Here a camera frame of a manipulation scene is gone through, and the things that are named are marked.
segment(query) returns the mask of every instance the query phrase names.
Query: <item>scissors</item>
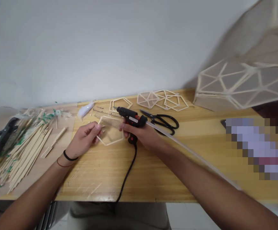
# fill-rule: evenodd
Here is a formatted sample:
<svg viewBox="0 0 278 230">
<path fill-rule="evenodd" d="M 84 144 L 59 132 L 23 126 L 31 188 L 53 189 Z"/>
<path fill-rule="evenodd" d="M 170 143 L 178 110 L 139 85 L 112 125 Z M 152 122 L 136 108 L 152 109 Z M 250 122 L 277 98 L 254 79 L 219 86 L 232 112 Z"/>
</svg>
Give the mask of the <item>scissors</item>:
<svg viewBox="0 0 278 230">
<path fill-rule="evenodd" d="M 169 116 L 169 115 L 166 115 L 166 114 L 157 114 L 157 115 L 152 115 L 150 114 L 149 112 L 145 111 L 145 110 L 142 110 L 140 109 L 141 113 L 143 113 L 145 116 L 149 117 L 152 119 L 151 123 L 152 124 L 159 124 L 161 126 L 164 126 L 166 128 L 168 128 L 169 130 L 171 130 L 171 135 L 173 136 L 175 134 L 175 130 L 174 129 L 178 129 L 179 128 L 179 123 L 178 121 L 172 117 L 172 116 Z M 173 122 L 175 122 L 176 126 L 172 126 L 170 125 L 168 122 L 166 122 L 162 117 L 167 117 L 167 118 L 170 118 Z"/>
</svg>

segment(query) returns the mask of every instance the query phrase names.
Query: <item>wrist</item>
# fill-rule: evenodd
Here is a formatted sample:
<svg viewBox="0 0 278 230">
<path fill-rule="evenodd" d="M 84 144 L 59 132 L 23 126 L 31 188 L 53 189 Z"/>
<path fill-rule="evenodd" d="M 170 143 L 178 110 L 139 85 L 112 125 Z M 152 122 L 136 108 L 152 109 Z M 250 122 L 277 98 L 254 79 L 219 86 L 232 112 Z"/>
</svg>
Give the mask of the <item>wrist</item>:
<svg viewBox="0 0 278 230">
<path fill-rule="evenodd" d="M 67 158 L 65 158 L 65 156 L 63 154 L 61 154 L 61 156 L 58 158 L 58 164 L 62 167 L 69 167 L 72 164 L 74 164 L 77 160 L 75 161 L 69 161 Z"/>
</svg>

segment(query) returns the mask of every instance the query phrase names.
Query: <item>white object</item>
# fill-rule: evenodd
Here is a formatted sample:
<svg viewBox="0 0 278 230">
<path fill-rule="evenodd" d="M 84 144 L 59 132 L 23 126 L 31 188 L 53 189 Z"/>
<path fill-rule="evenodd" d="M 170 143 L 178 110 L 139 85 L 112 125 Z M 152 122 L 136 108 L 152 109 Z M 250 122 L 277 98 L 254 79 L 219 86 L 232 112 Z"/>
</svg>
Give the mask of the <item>white object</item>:
<svg viewBox="0 0 278 230">
<path fill-rule="evenodd" d="M 160 98 L 154 92 L 147 91 L 138 94 L 137 104 L 151 109 L 159 100 Z"/>
<path fill-rule="evenodd" d="M 81 119 L 83 118 L 94 106 L 94 101 L 90 102 L 86 106 L 79 109 L 77 116 Z"/>
</svg>

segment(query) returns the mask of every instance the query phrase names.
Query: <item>white wall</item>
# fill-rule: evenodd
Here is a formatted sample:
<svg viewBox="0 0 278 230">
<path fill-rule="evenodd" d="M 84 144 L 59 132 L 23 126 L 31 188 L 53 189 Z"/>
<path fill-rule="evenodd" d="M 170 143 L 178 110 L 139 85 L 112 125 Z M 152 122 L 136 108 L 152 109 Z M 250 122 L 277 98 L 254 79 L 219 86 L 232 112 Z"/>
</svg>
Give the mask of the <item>white wall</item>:
<svg viewBox="0 0 278 230">
<path fill-rule="evenodd" d="M 256 0 L 0 0 L 0 106 L 177 89 Z"/>
</svg>

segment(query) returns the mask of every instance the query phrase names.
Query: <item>hexagon frame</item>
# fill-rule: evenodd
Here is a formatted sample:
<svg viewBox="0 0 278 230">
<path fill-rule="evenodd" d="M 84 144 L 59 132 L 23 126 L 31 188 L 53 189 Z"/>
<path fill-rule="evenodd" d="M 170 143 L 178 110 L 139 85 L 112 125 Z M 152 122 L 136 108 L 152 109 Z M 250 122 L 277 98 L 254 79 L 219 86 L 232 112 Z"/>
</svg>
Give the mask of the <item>hexagon frame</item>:
<svg viewBox="0 0 278 230">
<path fill-rule="evenodd" d="M 108 116 L 102 116 L 101 118 L 100 118 L 100 120 L 99 120 L 99 122 L 98 122 L 98 124 L 100 124 L 101 123 L 101 121 L 102 121 L 102 119 L 103 118 L 107 118 L 107 119 L 113 119 L 113 120 L 119 120 L 119 121 L 121 121 L 120 119 L 118 119 L 118 118 L 113 118 L 113 117 L 108 117 Z M 96 136 L 102 143 L 103 143 L 103 145 L 105 145 L 105 146 L 108 146 L 108 145 L 111 145 L 111 144 L 114 144 L 114 143 L 117 143 L 117 142 L 119 142 L 119 141 L 122 141 L 122 140 L 124 140 L 124 131 L 122 130 L 122 138 L 121 139 L 118 139 L 118 140 L 116 140 L 116 141 L 113 141 L 113 142 L 110 142 L 110 143 L 108 143 L 108 144 L 105 144 L 103 141 L 102 141 L 102 139 L 99 137 L 99 136 Z"/>
</svg>

